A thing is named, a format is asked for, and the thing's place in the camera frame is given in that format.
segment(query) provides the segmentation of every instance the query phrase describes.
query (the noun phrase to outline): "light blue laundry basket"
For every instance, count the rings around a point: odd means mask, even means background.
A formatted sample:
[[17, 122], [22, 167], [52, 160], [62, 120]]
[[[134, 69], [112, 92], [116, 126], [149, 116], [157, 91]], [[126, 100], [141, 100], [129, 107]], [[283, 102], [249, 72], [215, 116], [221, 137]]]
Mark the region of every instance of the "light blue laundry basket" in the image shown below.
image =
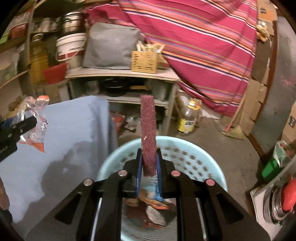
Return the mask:
[[[157, 147], [161, 149], [163, 159], [172, 161], [175, 168], [191, 179], [204, 181], [214, 179], [225, 191], [227, 184], [224, 174], [216, 161], [202, 148], [191, 142], [167, 136], [156, 137]], [[141, 139], [126, 143], [116, 149], [103, 163], [97, 180], [107, 179], [112, 173], [123, 169], [124, 164], [136, 158], [138, 148], [141, 148]], [[156, 177], [142, 178], [141, 186], [155, 183]], [[177, 240], [176, 218], [165, 228], [148, 230], [133, 224], [124, 214], [122, 215], [121, 239], [123, 241], [174, 241]]]

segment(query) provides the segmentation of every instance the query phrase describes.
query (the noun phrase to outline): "gray pillow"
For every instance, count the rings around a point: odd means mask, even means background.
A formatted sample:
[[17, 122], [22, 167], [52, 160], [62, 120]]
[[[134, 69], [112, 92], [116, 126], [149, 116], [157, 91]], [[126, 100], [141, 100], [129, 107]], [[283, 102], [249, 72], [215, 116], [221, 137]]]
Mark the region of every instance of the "gray pillow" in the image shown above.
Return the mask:
[[95, 69], [131, 69], [131, 52], [143, 37], [139, 29], [96, 23], [90, 29], [83, 66]]

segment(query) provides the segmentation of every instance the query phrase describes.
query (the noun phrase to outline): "metal pivot pin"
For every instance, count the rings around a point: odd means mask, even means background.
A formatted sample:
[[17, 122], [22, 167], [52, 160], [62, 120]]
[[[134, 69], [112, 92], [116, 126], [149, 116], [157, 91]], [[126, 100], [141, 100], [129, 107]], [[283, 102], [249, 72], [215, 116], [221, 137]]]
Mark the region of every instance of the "metal pivot pin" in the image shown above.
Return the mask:
[[180, 173], [179, 171], [177, 171], [177, 170], [174, 170], [174, 171], [171, 172], [171, 175], [172, 175], [173, 177], [178, 177], [178, 176], [181, 175], [181, 173]]
[[85, 186], [90, 186], [91, 184], [93, 184], [93, 182], [94, 181], [92, 179], [85, 179], [84, 182], [83, 182], [83, 184]]
[[213, 179], [207, 179], [205, 181], [205, 183], [208, 185], [208, 186], [214, 186], [215, 185], [215, 181]]
[[125, 177], [127, 174], [128, 174], [128, 172], [126, 170], [120, 170], [118, 172], [118, 175], [121, 176], [121, 177]]

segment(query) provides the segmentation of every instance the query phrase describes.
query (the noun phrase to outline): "yellow label bottle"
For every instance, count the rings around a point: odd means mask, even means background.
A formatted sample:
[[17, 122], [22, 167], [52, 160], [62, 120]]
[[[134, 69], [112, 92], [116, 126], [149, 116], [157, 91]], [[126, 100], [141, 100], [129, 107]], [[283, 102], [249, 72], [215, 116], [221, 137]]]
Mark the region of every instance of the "yellow label bottle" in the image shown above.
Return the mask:
[[182, 134], [193, 132], [197, 120], [197, 112], [200, 106], [195, 105], [194, 100], [190, 100], [187, 107], [182, 111], [182, 116], [179, 119], [178, 131]]

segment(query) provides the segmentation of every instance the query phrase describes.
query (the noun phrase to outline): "red lid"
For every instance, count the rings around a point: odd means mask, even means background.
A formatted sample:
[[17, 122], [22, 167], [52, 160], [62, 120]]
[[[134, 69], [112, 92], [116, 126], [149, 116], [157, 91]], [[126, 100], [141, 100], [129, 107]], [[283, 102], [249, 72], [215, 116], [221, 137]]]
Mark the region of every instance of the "red lid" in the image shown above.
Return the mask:
[[296, 203], [296, 180], [291, 178], [290, 182], [281, 192], [281, 208], [284, 212], [292, 212]]

